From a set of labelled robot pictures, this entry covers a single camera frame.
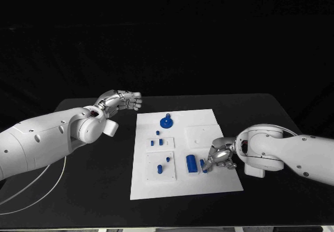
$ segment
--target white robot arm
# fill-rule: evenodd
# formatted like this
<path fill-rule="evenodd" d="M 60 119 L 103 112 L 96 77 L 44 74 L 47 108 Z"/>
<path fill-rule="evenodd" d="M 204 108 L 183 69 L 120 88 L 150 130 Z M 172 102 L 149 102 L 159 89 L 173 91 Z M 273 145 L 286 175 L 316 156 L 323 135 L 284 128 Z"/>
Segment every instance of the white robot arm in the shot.
<path fill-rule="evenodd" d="M 284 138 L 284 131 L 294 137 Z M 265 170 L 283 170 L 286 163 L 300 176 L 334 185 L 333 139 L 297 135 L 277 125 L 255 125 L 237 138 L 214 140 L 204 170 L 211 171 L 214 164 L 234 169 L 234 153 L 245 162 L 248 175 L 264 178 Z"/>
<path fill-rule="evenodd" d="M 142 107 L 142 93 L 109 91 L 97 102 L 19 122 L 0 133 L 0 180 L 42 168 L 97 141 L 114 136 L 119 124 L 110 120 L 119 110 Z"/>

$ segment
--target table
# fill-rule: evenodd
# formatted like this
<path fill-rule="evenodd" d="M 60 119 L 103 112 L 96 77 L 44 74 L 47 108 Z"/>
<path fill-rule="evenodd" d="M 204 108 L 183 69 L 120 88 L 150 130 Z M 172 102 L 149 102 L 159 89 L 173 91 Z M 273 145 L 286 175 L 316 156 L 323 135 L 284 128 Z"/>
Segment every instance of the table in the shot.
<path fill-rule="evenodd" d="M 281 125 L 301 133 L 270 94 L 143 99 L 140 113 L 214 109 L 227 137 L 260 123 Z M 96 98 L 67 99 L 57 111 L 94 102 Z M 0 216 L 2 229 L 334 224 L 334 187 L 300 177 L 289 167 L 267 172 L 264 179 L 248 176 L 237 155 L 244 191 L 132 201 L 137 112 L 123 110 L 113 120 L 120 123 L 116 137 L 103 134 L 96 143 L 68 156 L 57 188 L 35 206 Z M 64 160 L 58 161 L 52 167 L 61 168 L 62 163 Z M 60 168 L 50 170 L 51 179 L 60 175 Z M 32 194 L 39 194 L 39 188 L 32 189 Z"/>

